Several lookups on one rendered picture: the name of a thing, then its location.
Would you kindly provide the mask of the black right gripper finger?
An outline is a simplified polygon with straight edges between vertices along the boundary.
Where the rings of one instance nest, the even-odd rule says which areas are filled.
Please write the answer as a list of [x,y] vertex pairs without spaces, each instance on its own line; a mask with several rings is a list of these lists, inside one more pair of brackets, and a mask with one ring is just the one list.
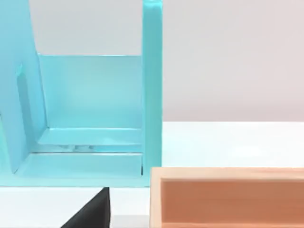
[[61,228],[110,228],[110,188],[102,188]]

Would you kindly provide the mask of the light blue rack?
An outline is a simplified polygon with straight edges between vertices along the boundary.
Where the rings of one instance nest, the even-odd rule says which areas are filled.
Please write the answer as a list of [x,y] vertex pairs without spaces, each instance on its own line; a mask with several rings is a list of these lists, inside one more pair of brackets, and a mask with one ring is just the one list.
[[163,0],[138,55],[37,52],[29,0],[0,0],[0,187],[149,187],[162,165]]

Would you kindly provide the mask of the shallow salmon-coloured box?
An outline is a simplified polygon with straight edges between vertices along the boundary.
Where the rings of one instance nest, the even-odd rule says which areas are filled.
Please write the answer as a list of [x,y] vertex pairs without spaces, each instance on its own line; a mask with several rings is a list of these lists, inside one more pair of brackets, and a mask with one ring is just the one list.
[[153,168],[149,228],[304,228],[304,168]]

